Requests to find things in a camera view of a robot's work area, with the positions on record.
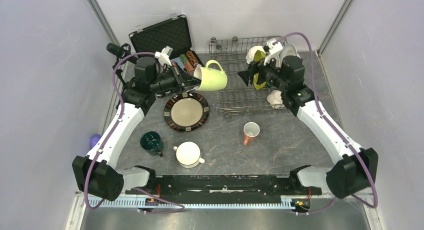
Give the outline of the dark striped plate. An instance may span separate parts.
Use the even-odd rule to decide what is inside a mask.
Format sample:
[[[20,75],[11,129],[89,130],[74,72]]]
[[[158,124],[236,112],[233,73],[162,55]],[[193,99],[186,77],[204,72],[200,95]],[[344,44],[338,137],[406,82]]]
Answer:
[[[209,103],[204,96],[195,92],[182,92],[167,101],[163,117],[171,129],[191,132],[205,125],[210,111]]]

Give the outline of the light green mug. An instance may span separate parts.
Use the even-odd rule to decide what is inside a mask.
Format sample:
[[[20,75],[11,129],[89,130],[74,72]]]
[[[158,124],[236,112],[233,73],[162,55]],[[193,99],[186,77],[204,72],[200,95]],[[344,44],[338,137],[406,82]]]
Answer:
[[[216,60],[209,60],[204,67],[196,67],[193,76],[200,79],[200,85],[195,86],[197,91],[218,91],[228,84],[225,70]]]

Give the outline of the white plain plate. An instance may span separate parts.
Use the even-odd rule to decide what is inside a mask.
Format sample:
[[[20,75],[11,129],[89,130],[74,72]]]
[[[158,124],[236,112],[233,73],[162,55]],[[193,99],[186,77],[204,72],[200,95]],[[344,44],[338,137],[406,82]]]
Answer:
[[[287,43],[283,46],[282,51],[279,54],[279,66],[281,67],[283,65],[283,59],[286,56],[297,56],[301,59],[301,56],[299,55],[296,46],[292,43]]]

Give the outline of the small white cup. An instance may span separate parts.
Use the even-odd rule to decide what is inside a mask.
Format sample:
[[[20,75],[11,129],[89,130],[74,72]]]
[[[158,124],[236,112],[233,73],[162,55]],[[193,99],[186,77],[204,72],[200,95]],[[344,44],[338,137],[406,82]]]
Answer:
[[[266,100],[272,108],[278,109],[285,107],[285,105],[283,104],[281,93],[281,91],[273,90],[271,93],[268,94]]]

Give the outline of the white two-handled soup cup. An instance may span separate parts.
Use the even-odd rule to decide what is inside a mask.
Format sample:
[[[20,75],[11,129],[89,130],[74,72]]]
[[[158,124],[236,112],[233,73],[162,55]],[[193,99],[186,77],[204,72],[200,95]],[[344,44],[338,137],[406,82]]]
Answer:
[[[194,168],[199,164],[205,163],[199,146],[194,142],[184,142],[179,146],[174,146],[173,150],[178,163],[184,168]]]

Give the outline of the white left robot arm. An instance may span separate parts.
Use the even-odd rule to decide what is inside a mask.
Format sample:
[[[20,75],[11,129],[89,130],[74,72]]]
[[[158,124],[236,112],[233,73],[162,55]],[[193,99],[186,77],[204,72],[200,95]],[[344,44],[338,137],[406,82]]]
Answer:
[[[102,201],[114,201],[126,190],[135,188],[149,194],[157,188],[157,180],[152,177],[154,170],[135,166],[116,171],[115,167],[123,147],[155,102],[156,95],[184,87],[176,78],[178,67],[169,60],[160,60],[160,63],[167,64],[171,71],[152,83],[141,82],[140,87],[131,87],[118,94],[118,113],[104,135],[86,156],[76,156],[72,162],[78,189],[83,192],[85,204],[90,209],[99,207],[90,205],[90,194]]]

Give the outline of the purple cylinder object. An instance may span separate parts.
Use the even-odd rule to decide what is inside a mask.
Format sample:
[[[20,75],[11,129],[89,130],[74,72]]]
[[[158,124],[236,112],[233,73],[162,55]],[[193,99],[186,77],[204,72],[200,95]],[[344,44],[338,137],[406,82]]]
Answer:
[[[101,137],[102,136],[100,134],[93,134],[90,137],[90,147],[91,148],[95,147],[98,144],[98,142],[100,141]]]

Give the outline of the black poker chip case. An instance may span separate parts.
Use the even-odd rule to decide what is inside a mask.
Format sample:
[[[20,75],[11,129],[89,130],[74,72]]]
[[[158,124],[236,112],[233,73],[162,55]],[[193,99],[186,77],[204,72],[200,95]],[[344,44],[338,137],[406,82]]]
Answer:
[[[138,28],[129,33],[129,40],[136,52],[160,52],[166,46],[172,48],[170,61],[192,74],[197,66],[204,66],[193,49],[186,15],[172,14],[170,19],[154,25]]]

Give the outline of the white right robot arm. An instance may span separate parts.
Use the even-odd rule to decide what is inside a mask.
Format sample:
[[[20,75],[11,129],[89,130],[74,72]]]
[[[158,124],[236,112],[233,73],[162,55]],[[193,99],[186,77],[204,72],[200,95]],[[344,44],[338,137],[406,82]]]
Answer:
[[[302,59],[286,56],[280,67],[276,59],[246,62],[247,69],[238,72],[244,83],[266,83],[280,91],[283,105],[314,133],[334,163],[330,170],[312,166],[296,169],[296,176],[288,181],[290,190],[301,194],[308,187],[317,187],[342,199],[369,187],[376,197],[377,152],[364,149],[332,120],[314,91],[304,83]]]

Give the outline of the white scalloped bowl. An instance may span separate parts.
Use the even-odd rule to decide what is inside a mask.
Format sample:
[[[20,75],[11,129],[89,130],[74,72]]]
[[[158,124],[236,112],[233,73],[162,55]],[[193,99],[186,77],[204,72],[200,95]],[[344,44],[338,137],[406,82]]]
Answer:
[[[254,46],[249,49],[245,60],[247,64],[250,64],[252,61],[259,61],[266,57],[263,46]]]

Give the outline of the dark green mug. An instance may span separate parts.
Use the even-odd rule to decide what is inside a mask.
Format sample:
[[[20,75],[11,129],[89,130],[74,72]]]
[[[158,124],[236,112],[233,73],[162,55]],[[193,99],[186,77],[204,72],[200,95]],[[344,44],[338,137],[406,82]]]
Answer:
[[[164,142],[161,136],[155,131],[149,131],[140,138],[140,146],[148,154],[163,157]]]

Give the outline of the black microphone on tripod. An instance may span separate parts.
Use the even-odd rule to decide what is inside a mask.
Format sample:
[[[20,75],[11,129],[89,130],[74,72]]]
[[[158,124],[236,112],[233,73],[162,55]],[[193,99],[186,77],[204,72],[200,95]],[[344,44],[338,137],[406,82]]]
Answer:
[[[128,43],[125,43],[121,46],[118,46],[114,43],[108,43],[106,46],[106,50],[112,55],[116,56],[116,62],[113,65],[113,68],[117,66],[117,64],[119,63],[121,59],[131,54],[131,46]],[[124,81],[122,72],[123,70],[120,67],[118,67],[115,74],[117,78],[122,82],[122,88],[126,89],[128,87],[128,83]]]

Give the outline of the orange mug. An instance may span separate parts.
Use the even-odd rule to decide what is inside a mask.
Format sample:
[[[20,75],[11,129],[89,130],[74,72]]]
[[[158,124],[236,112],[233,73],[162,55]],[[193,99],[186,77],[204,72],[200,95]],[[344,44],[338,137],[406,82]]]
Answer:
[[[243,127],[243,133],[244,133],[244,145],[247,145],[249,141],[257,137],[260,133],[260,127],[255,122],[248,122]]]

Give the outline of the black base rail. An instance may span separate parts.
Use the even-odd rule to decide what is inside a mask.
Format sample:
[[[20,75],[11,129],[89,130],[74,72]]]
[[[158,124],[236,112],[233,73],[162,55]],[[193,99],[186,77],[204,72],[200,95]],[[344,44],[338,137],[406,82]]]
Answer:
[[[279,203],[281,196],[322,194],[289,175],[157,175],[142,189],[180,204]]]

